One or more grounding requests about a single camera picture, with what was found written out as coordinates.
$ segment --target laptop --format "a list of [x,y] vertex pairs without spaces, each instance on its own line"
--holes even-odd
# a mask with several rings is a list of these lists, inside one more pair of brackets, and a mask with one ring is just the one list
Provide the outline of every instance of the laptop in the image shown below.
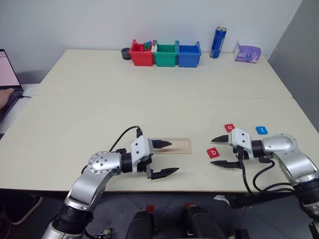
[[13,88],[14,92],[9,97],[8,103],[0,110],[0,122],[12,109],[14,104],[23,94],[23,88],[16,77],[5,50],[0,49],[0,90]]

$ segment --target purple tissue box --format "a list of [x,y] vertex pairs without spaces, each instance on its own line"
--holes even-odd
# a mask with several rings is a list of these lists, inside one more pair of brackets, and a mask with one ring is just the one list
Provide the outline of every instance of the purple tissue box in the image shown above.
[[234,60],[249,63],[257,63],[261,55],[261,49],[257,45],[243,45],[238,42],[234,51]]

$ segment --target plastic bin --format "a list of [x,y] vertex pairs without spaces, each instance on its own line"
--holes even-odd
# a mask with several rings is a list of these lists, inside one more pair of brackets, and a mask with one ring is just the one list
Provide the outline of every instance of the plastic bin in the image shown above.
[[175,45],[160,45],[158,44],[158,41],[156,41],[157,49],[154,52],[154,56],[157,66],[175,66],[177,56],[177,42],[178,41],[175,41]]
[[135,66],[152,66],[154,63],[154,56],[151,52],[151,48],[144,49],[143,44],[138,44],[134,39],[129,50],[129,54]]
[[199,42],[194,46],[180,45],[177,41],[177,63],[179,67],[197,67],[201,51]]

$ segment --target blue bin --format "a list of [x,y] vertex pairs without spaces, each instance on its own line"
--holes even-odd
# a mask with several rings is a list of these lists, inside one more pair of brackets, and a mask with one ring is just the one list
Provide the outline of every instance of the blue bin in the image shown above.
[[179,41],[176,41],[176,43],[178,66],[197,67],[201,56],[199,42],[197,41],[194,46],[180,45]]

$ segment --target table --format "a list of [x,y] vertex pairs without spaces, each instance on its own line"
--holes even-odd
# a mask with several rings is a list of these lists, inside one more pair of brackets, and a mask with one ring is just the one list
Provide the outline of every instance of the table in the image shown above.
[[[179,170],[167,178],[149,180],[145,173],[116,176],[109,191],[246,191],[241,170],[210,164],[206,150],[217,147],[219,160],[236,161],[227,145],[210,141],[233,123],[261,139],[255,127],[269,135],[293,135],[302,152],[319,165],[319,134],[293,99],[166,97],[145,101],[105,96],[34,96],[0,143],[0,188],[68,191],[90,156],[107,150],[132,125],[147,137],[189,137],[192,154],[155,155],[152,168]],[[128,148],[135,132],[117,148]],[[245,161],[248,181],[266,165]],[[286,182],[278,166],[258,180],[260,187]]]
[[291,98],[264,56],[257,64],[236,62],[232,53],[212,59],[203,53],[197,68],[137,67],[120,51],[67,50],[36,95],[131,97]]
[[[23,95],[32,97],[33,92],[38,87],[39,84],[23,84]],[[19,99],[9,113],[5,116],[3,121],[0,123],[0,133],[5,133],[14,120],[20,115],[21,110],[29,102],[30,98]]]

